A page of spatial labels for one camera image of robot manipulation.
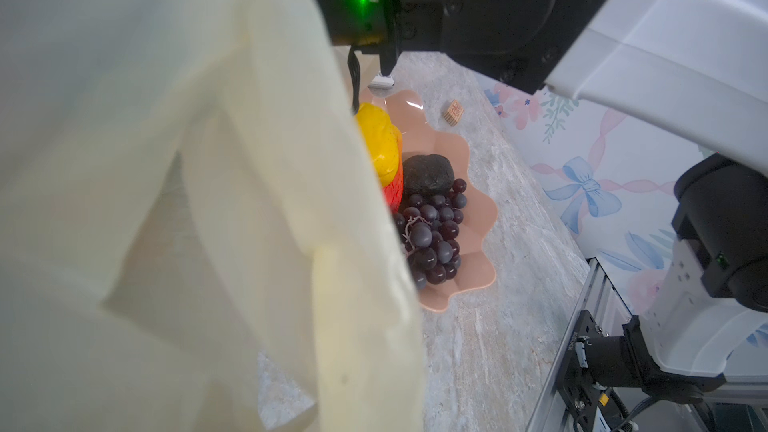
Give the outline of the red yellow mango fruit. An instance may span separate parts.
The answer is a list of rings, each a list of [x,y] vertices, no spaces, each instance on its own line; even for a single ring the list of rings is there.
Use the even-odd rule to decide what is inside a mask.
[[[398,212],[404,193],[404,172],[402,162],[398,163],[398,169],[393,180],[385,186],[382,191],[390,212]]]

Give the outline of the yellow lemon fruit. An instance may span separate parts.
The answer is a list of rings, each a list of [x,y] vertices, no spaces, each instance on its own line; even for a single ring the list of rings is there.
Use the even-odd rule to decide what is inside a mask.
[[[371,104],[360,105],[355,115],[360,132],[380,185],[385,188],[395,179],[401,159],[401,135],[389,114]]]

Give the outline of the purple grape bunch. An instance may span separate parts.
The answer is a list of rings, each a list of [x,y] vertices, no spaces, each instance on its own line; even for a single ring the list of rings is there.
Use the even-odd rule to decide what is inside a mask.
[[[464,222],[467,182],[454,180],[445,194],[405,196],[393,214],[416,289],[455,279],[462,267],[460,226]]]

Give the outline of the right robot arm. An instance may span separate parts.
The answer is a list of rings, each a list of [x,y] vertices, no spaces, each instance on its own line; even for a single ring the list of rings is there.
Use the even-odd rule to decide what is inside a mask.
[[[573,364],[679,403],[724,383],[767,318],[767,0],[317,2],[332,42],[377,55],[383,73],[403,52],[440,52],[710,148],[675,184],[671,275],[653,305]]]

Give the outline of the small brown biscuit toy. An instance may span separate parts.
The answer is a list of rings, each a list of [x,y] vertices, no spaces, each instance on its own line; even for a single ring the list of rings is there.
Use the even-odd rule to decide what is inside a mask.
[[[464,107],[462,104],[457,101],[453,100],[450,102],[450,104],[447,106],[447,108],[442,113],[442,118],[452,127],[456,126],[463,114],[464,114]]]

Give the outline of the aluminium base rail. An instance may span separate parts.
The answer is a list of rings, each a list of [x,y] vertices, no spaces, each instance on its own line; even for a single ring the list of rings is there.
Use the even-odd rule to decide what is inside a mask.
[[[595,258],[552,369],[528,422],[528,431],[610,431],[624,419],[618,393],[594,381],[585,348],[599,337],[621,336],[631,311]]]

